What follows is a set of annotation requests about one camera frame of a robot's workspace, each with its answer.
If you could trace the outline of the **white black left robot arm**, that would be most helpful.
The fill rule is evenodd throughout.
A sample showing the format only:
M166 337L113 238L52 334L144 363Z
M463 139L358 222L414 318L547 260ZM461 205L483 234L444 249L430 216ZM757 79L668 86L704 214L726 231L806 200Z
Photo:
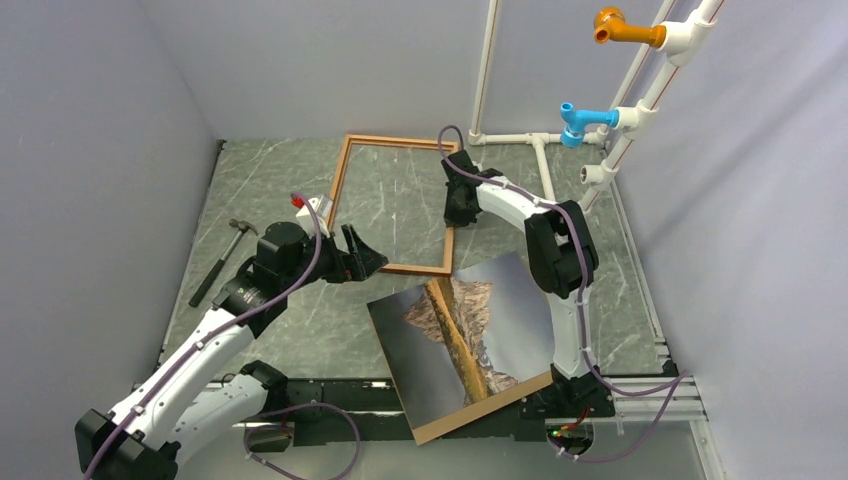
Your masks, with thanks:
M197 450L231 425L293 410L289 379L262 362L244 365L214 392L207 385L287 308L300 287L362 282L388 264L345 225L332 235L292 222L269 226L196 330L141 386L108 412L91 409L74 428L86 479L173 479Z

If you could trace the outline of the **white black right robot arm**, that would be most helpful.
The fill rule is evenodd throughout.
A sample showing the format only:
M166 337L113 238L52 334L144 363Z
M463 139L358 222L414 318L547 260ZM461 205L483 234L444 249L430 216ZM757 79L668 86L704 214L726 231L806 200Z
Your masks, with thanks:
M547 297L553 329L552 383L537 395L548 418L610 418L610 389L599 380L591 351L588 307L599 257L581 207L553 203L514 184L496 169L481 170L464 150L445 156L444 221L465 227L495 215L525 237L529 271Z

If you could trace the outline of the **wooden picture frame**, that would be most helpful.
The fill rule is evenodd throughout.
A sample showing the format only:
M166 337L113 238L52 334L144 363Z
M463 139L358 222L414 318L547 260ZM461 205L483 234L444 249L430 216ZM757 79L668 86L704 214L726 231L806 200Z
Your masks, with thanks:
M362 134L346 134L338 157L338 162L335 169L335 176L330 190L330 198L332 199L333 204L331 206L329 214L326 217L327 227L330 230L333 230L333 224L336 219L336 212L338 207L340 206L342 189L347 173L347 167L349 164L351 151L353 147L357 145L433 151L438 151L439 148L439 144L436 140ZM455 230L453 227L446 227L444 232L441 265L425 266L388 263L381 269L381 272L386 274L397 275L447 277L453 271L454 245Z

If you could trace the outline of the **orange pipe elbow fitting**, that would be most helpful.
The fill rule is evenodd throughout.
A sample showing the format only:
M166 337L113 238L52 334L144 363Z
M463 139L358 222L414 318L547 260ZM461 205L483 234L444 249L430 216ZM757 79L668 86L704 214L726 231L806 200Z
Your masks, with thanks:
M594 17L593 27L594 40L599 44L612 41L659 48L667 36L667 29L663 25L638 26L628 23L623 11L615 6L602 8Z

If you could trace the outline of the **blue pipe elbow fitting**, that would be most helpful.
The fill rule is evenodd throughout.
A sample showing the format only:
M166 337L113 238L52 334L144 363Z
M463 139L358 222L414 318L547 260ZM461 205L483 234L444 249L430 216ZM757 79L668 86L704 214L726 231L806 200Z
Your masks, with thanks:
M615 127L620 119L620 113L617 109L608 111L580 110L569 102L561 104L560 116L565 123L560 142L568 148L577 148L583 143L586 128L589 125L601 124Z

